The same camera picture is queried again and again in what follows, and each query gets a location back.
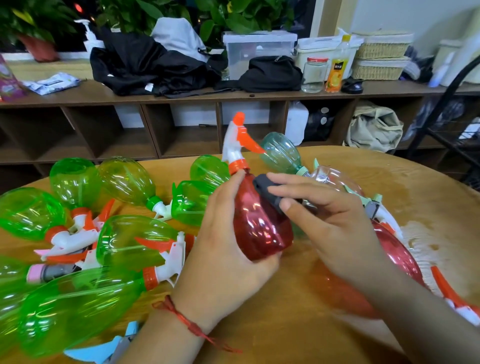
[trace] hand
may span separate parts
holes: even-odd
[[[253,263],[237,245],[234,200],[244,177],[238,171],[208,199],[197,241],[171,294],[177,310],[205,333],[253,296],[279,265],[280,255]]]
[[[288,174],[267,174],[282,184],[269,192],[284,197],[282,211],[310,238],[325,265],[354,286],[374,279],[393,267],[383,251],[360,199],[317,182]],[[294,199],[306,199],[319,207],[313,215]]]

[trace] potted plant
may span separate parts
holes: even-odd
[[[3,0],[0,33],[12,43],[19,39],[37,62],[52,62],[59,59],[52,31],[59,35],[75,33],[76,18],[62,0]]]
[[[257,30],[290,29],[294,11],[288,0],[195,0],[202,12],[200,38],[211,45],[221,44],[225,29],[237,34]]]
[[[190,23],[188,9],[175,0],[98,0],[101,14],[98,26],[108,25],[122,33],[150,35],[158,18],[185,18]]]

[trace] red string bracelet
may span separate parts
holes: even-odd
[[[154,304],[152,304],[152,307],[154,309],[157,309],[157,310],[167,310],[167,311],[170,311],[170,312],[174,313],[177,316],[177,318],[183,324],[185,324],[187,326],[188,330],[192,334],[194,334],[195,336],[198,336],[200,338],[204,338],[205,340],[211,342],[212,345],[214,345],[215,347],[217,347],[221,350],[224,350],[226,352],[242,353],[242,350],[234,349],[234,348],[232,348],[232,347],[230,347],[230,346],[228,346],[227,344],[224,344],[224,343],[222,344],[218,340],[216,340],[214,338],[211,338],[211,337],[207,336],[206,334],[204,334],[202,329],[196,323],[190,321],[184,315],[182,315],[180,312],[177,311],[177,309],[175,308],[175,305],[173,304],[172,299],[171,299],[169,294],[167,296],[165,296],[165,301],[155,302]]]

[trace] beige bag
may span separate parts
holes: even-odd
[[[392,109],[360,101],[343,145],[379,152],[395,149],[403,135],[403,123]]]

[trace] plant pot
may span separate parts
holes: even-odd
[[[37,62],[55,62],[60,59],[52,43],[25,34],[19,34],[17,37]]]

